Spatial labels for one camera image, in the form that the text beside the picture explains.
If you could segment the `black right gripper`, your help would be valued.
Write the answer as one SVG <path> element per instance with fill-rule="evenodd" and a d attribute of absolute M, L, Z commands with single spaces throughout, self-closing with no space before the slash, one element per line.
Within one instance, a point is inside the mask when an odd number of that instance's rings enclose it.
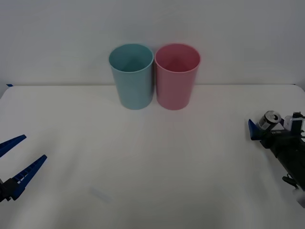
<path fill-rule="evenodd" d="M 281 154 L 305 153 L 305 132 L 304 130 L 293 132 L 287 130 L 270 131 L 264 134 L 251 119 L 248 120 L 250 139 L 252 141 L 260 140 L 265 149 L 270 149 L 276 158 Z"/>

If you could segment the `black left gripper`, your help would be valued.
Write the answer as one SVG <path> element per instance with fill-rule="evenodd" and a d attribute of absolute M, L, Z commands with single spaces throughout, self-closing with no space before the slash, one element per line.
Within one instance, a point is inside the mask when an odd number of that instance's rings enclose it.
<path fill-rule="evenodd" d="M 4 156 L 7 152 L 9 152 L 12 148 L 14 148 L 21 141 L 26 139 L 26 135 L 20 135 L 13 139 L 7 140 L 3 143 L 0 143 L 0 157 Z M 29 184 L 35 174 L 38 172 L 40 167 L 46 161 L 47 156 L 42 155 L 20 173 L 15 175 L 13 178 L 8 180 L 9 191 L 6 187 L 6 184 L 0 179 L 0 202 L 3 200 L 9 201 L 10 198 L 13 200 L 17 200 L 20 195 L 25 190 L 25 187 Z"/>

